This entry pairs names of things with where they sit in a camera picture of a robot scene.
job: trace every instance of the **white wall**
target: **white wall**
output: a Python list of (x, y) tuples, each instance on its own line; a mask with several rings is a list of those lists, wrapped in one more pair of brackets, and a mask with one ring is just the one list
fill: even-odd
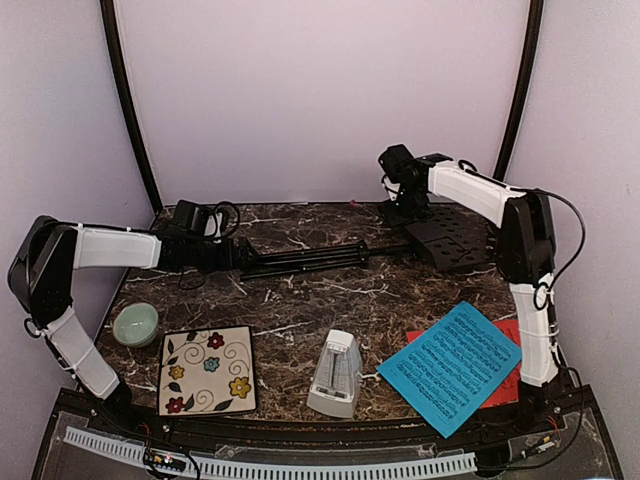
[[(39, 214), (148, 225), (152, 213), (112, 80), (99, 2), (0, 3), (0, 276)], [(80, 272), (76, 309), (95, 332), (120, 271)], [(0, 464), (30, 478), (67, 376), (0, 285)]]
[[(548, 2), (512, 183), (582, 211), (587, 245), (559, 281), (561, 344), (591, 383), (626, 478), (640, 478), (640, 3)], [(563, 259), (571, 214), (554, 210)]]
[(492, 171), (528, 0), (118, 1), (165, 203), (380, 200), (388, 145)]

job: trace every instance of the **blue flower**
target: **blue flower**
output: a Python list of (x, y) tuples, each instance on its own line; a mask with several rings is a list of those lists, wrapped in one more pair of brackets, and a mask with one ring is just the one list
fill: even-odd
[(203, 365), (207, 372), (215, 372), (220, 367), (220, 359), (209, 357), (203, 362)]

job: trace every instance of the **blue sheet music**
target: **blue sheet music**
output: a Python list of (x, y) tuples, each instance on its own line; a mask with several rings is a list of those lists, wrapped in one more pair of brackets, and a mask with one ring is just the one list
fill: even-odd
[(378, 371), (448, 438), (521, 359), (520, 347), (462, 302)]

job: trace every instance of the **white metronome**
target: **white metronome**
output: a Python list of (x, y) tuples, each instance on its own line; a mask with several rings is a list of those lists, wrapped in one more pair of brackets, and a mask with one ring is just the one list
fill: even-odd
[(361, 372), (356, 339), (350, 333), (330, 330), (313, 375), (307, 405), (331, 417), (353, 417)]

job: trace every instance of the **floral tile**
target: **floral tile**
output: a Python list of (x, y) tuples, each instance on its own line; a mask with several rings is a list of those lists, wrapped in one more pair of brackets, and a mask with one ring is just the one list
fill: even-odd
[(248, 326), (168, 333), (162, 344), (158, 414), (212, 415), (257, 408)]

